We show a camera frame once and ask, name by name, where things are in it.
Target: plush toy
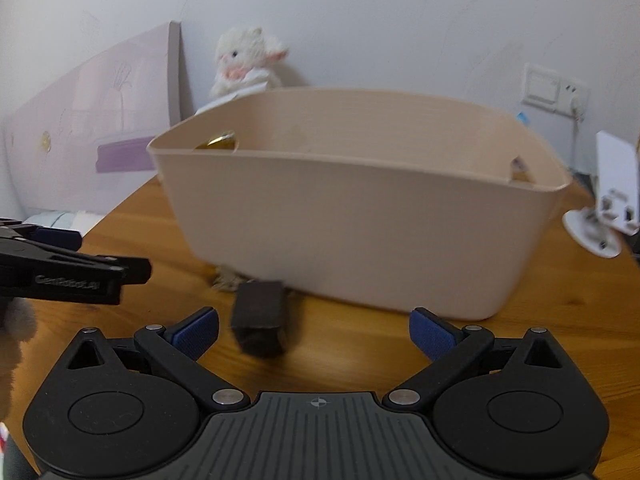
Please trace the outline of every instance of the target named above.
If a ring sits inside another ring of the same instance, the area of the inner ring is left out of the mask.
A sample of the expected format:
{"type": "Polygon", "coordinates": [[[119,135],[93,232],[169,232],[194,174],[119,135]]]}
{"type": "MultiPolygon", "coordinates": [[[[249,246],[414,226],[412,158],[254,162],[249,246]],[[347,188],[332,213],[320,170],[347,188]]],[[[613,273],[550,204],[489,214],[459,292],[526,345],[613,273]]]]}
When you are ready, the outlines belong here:
{"type": "Polygon", "coordinates": [[[9,413],[14,368],[22,359],[20,341],[28,341],[35,333],[31,303],[0,296],[0,421],[9,413]]]}
{"type": "Polygon", "coordinates": [[[209,96],[222,97],[260,83],[267,83],[268,88],[282,86],[271,67],[288,52],[276,38],[265,35],[259,27],[226,31],[218,41],[218,72],[209,96]]]}

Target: gold object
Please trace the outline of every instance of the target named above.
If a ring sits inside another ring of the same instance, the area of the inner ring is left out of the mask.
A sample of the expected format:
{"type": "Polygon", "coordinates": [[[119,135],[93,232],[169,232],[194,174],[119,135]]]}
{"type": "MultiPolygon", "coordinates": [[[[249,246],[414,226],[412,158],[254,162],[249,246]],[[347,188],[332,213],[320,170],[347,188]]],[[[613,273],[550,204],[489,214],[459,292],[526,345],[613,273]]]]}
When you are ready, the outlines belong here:
{"type": "Polygon", "coordinates": [[[238,140],[233,130],[227,130],[222,134],[211,137],[207,142],[196,146],[196,150],[236,150],[238,140]]]}
{"type": "Polygon", "coordinates": [[[49,132],[44,132],[42,134],[42,136],[40,137],[40,145],[46,153],[49,153],[51,151],[51,136],[49,135],[49,132]]]}

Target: blue gripper pad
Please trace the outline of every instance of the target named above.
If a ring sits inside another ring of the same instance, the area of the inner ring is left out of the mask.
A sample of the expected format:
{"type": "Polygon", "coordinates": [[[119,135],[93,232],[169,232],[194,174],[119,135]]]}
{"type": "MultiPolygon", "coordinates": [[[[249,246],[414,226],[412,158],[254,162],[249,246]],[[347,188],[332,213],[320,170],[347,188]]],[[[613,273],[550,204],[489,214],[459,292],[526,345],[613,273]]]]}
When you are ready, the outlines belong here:
{"type": "Polygon", "coordinates": [[[169,343],[188,358],[197,361],[216,342],[219,329],[218,313],[209,309],[178,329],[169,343]]]}
{"type": "Polygon", "coordinates": [[[436,322],[431,317],[435,315],[427,312],[426,309],[415,309],[409,315],[409,337],[411,341],[425,354],[429,359],[435,361],[440,359],[444,354],[458,344],[456,335],[450,330],[461,333],[457,328],[450,326],[447,330],[443,325],[447,326],[446,321],[436,322]]]}
{"type": "Polygon", "coordinates": [[[69,251],[77,251],[82,247],[82,235],[78,231],[55,229],[51,227],[38,227],[31,233],[33,242],[53,245],[69,251]]]}

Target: white device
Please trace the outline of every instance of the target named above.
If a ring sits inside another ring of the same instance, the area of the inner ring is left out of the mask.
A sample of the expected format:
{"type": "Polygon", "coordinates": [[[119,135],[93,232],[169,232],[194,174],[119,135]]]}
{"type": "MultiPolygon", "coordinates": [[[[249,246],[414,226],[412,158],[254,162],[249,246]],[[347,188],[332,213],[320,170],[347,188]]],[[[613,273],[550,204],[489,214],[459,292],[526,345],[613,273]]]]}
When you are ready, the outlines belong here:
{"type": "Polygon", "coordinates": [[[203,107],[198,108],[194,115],[199,115],[207,110],[211,110],[212,108],[216,108],[218,106],[222,106],[223,104],[228,103],[229,101],[233,101],[239,97],[244,97],[245,95],[255,94],[257,92],[264,92],[269,88],[269,83],[258,83],[252,86],[248,86],[247,88],[241,88],[236,90],[235,92],[229,92],[227,95],[223,95],[217,99],[213,99],[213,101],[205,104],[203,107]]]}
{"type": "Polygon", "coordinates": [[[638,159],[634,147],[605,131],[596,134],[598,182],[594,207],[571,210],[562,223],[576,242],[591,253],[613,258],[622,251],[613,229],[638,232],[638,159]]]}

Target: metal screw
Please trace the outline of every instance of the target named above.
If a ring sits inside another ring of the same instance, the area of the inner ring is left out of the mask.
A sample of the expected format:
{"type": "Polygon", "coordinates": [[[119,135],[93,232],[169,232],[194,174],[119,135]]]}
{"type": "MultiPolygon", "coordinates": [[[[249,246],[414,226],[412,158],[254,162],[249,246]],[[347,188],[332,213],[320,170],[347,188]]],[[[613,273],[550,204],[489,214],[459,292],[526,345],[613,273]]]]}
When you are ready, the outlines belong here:
{"type": "Polygon", "coordinates": [[[389,394],[389,400],[394,404],[408,406],[409,404],[415,404],[418,402],[420,400],[420,394],[413,390],[401,388],[399,390],[393,390],[389,394]]]}
{"type": "Polygon", "coordinates": [[[244,399],[244,394],[240,390],[234,388],[224,388],[216,391],[211,398],[214,402],[228,406],[229,404],[237,404],[244,399]]]}

